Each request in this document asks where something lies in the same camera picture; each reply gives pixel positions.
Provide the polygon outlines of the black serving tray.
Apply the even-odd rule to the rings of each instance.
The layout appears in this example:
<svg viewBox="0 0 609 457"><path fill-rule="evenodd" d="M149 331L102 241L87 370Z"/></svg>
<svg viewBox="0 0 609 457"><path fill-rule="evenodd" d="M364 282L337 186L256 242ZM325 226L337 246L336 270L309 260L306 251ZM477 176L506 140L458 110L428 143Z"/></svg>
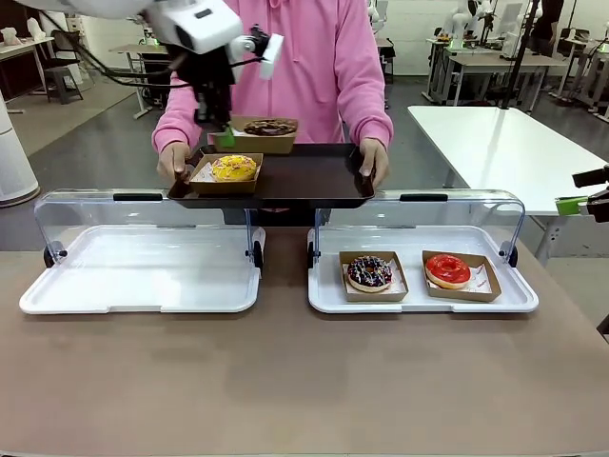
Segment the black serving tray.
<svg viewBox="0 0 609 457"><path fill-rule="evenodd" d="M167 197L189 209L356 209L375 195L362 163L353 144L298 144L264 156L253 191L177 182Z"/></svg>

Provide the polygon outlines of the yellow frosted donut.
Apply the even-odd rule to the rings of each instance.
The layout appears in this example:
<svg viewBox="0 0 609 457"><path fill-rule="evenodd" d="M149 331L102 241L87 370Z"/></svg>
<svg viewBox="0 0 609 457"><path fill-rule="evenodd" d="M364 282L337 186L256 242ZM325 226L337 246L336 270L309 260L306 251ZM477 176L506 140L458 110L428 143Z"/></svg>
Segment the yellow frosted donut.
<svg viewBox="0 0 609 457"><path fill-rule="evenodd" d="M230 155L227 153L214 153L214 154L204 154L202 160L214 162L216 159ZM255 177L251 181L244 182L215 182L215 183L191 183L189 177L189 183L193 190L200 195L225 195L225 194L251 194L256 189L257 179L260 174L262 164L264 161L264 156L261 153L244 153L241 154L253 159L257 165L258 170L256 172Z"/></svg>

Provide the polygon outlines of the person's left hand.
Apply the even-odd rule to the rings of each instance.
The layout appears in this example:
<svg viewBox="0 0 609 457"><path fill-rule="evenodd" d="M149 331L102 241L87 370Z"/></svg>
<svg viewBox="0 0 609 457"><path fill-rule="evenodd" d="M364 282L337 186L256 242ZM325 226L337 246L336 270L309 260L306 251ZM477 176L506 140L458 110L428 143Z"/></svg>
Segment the person's left hand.
<svg viewBox="0 0 609 457"><path fill-rule="evenodd" d="M383 143L374 138L364 138L360 144L363 158L360 175L368 178L372 187L377 188L389 173L389 157Z"/></svg>

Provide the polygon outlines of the clear display lid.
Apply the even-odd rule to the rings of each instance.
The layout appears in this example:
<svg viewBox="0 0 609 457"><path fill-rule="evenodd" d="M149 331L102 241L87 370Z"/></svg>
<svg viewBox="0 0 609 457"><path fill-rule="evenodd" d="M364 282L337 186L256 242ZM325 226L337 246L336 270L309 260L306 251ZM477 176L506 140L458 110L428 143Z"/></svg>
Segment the clear display lid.
<svg viewBox="0 0 609 457"><path fill-rule="evenodd" d="M318 209L308 233L307 266L344 248L415 257L424 250L484 254L513 268L524 216L522 201L501 190L382 192L356 209Z"/></svg>
<svg viewBox="0 0 609 457"><path fill-rule="evenodd" d="M235 217L230 218L218 200L174 200L155 189L60 189L37 201L34 218L45 241L43 259L47 268L68 258L71 229L101 226L196 229L216 225L245 226L245 256L255 267L261 268L264 265L264 242L254 235L253 211L248 208L233 211Z"/></svg>

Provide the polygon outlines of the dark glazed sprinkled donut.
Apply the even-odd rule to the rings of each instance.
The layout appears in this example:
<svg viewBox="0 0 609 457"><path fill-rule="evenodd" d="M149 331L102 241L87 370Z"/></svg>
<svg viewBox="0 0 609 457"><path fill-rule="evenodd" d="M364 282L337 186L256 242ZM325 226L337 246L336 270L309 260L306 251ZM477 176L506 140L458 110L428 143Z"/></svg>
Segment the dark glazed sprinkled donut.
<svg viewBox="0 0 609 457"><path fill-rule="evenodd" d="M390 265L377 256L359 256L352 260L346 270L349 284L362 292L377 293L389 288L393 273Z"/></svg>

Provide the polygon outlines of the person in pink hoodie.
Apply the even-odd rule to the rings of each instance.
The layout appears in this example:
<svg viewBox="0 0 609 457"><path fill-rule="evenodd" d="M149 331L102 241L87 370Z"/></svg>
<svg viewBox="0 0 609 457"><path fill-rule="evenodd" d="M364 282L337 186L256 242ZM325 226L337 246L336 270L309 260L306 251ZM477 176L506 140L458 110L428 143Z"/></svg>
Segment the person in pink hoodie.
<svg viewBox="0 0 609 457"><path fill-rule="evenodd" d="M225 0L250 28L284 37L270 80L245 66L232 112L298 121L299 144L350 141L353 92L384 84L366 0Z"/></svg>

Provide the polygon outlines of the red glazed donut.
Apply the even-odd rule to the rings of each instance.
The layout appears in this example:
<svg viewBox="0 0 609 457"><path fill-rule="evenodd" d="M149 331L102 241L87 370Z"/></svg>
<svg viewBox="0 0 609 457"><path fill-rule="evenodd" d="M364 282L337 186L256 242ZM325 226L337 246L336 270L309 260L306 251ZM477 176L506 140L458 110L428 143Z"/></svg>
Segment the red glazed donut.
<svg viewBox="0 0 609 457"><path fill-rule="evenodd" d="M437 254L425 263L425 274L429 281L440 288L460 289L470 281L470 267L459 257L450 254Z"/></svg>

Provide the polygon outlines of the grey office chair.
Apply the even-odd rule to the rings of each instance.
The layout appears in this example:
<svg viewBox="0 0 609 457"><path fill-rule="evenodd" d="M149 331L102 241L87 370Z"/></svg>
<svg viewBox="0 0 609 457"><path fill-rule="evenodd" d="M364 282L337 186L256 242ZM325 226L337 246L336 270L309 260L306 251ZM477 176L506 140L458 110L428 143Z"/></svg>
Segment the grey office chair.
<svg viewBox="0 0 609 457"><path fill-rule="evenodd" d="M83 100L78 83L69 68L78 68L81 63L78 57L78 51L82 48L79 33L55 29L50 33L50 37L53 39L53 55L44 64L45 78L51 82L48 100L56 98L61 105L69 104L74 97Z"/></svg>

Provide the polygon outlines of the person's right hand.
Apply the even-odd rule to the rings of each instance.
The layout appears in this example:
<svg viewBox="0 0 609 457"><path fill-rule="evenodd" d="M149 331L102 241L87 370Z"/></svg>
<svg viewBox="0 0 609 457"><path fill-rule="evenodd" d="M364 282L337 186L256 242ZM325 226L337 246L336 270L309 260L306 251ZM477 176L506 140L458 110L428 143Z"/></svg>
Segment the person's right hand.
<svg viewBox="0 0 609 457"><path fill-rule="evenodd" d="M187 159L190 158L190 155L191 149L187 143L170 143L158 155L158 173L171 182L187 181L189 176Z"/></svg>

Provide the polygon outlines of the white cylinder air purifier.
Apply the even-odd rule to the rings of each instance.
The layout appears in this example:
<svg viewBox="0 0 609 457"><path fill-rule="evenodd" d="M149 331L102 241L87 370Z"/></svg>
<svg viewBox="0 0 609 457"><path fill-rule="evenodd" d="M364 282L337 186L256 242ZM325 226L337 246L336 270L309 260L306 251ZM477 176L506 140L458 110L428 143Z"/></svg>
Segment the white cylinder air purifier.
<svg viewBox="0 0 609 457"><path fill-rule="evenodd" d="M0 208L20 205L40 192L0 91Z"/></svg>

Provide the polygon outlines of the yellow sprinkled donut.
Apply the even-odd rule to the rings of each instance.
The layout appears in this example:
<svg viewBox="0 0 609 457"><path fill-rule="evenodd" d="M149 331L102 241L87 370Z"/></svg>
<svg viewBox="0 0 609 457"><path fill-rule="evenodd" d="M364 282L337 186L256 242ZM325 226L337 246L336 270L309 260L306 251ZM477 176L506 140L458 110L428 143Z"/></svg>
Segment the yellow sprinkled donut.
<svg viewBox="0 0 609 457"><path fill-rule="evenodd" d="M241 154L230 154L216 159L211 173L216 182L251 181L258 170L257 163Z"/></svg>

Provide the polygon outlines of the white table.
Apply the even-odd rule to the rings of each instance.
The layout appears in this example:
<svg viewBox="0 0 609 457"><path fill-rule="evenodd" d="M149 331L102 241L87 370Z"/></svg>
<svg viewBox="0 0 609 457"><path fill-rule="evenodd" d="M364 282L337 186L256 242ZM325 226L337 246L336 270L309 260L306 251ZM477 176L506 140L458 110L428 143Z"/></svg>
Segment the white table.
<svg viewBox="0 0 609 457"><path fill-rule="evenodd" d="M527 216L549 220L535 252L546 265L567 218L558 197L574 197L574 174L605 162L518 109L411 106L425 136L448 164L444 186L461 179L471 189L499 189L517 196Z"/></svg>

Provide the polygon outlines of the chocolate sprinkled donut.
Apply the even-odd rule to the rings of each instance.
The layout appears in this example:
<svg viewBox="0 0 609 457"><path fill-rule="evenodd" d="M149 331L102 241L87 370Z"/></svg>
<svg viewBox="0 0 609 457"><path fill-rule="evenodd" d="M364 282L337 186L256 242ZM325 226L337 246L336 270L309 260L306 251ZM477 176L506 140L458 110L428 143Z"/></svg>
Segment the chocolate sprinkled donut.
<svg viewBox="0 0 609 457"><path fill-rule="evenodd" d="M346 300L348 302L355 303L398 303L405 298L407 293L395 293L395 294L364 294L364 293L348 293L345 287L344 275L346 274L348 264L359 256L377 256L384 259L391 267L393 276L400 276L402 281L407 287L407 293L409 292L409 286L407 284L402 264L399 260L398 254L395 251L340 251L339 259L341 266L342 279L344 283L344 290L346 294Z"/></svg>

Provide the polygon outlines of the red frosted donut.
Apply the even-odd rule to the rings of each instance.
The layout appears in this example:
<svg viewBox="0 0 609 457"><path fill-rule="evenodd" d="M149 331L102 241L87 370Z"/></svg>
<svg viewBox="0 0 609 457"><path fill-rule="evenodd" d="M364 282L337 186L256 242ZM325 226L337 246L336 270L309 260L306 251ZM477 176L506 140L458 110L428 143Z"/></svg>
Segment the red frosted donut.
<svg viewBox="0 0 609 457"><path fill-rule="evenodd" d="M425 261L437 254L450 254L461 258L469 267L477 267L485 265L486 271L492 286L491 293L474 293L474 292L460 292L460 291L449 291L444 289L435 289L427 285L426 274L425 274ZM432 251L424 250L422 252L422 270L423 279L425 286L430 297L445 299L445 300L462 300L474 303L491 303L501 295L501 286L496 276L495 270L490 261L483 255L468 254L460 252L443 252L443 251Z"/></svg>

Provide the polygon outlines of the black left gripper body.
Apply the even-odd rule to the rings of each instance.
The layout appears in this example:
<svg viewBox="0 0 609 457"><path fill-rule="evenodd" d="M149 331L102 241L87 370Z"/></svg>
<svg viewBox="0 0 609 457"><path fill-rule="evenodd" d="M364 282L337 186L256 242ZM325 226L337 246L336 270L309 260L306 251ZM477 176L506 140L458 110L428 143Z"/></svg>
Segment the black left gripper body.
<svg viewBox="0 0 609 457"><path fill-rule="evenodd" d="M230 95L230 86L235 83L235 78L225 47L197 54L172 45L171 60L173 71L197 93L214 90L223 96Z"/></svg>

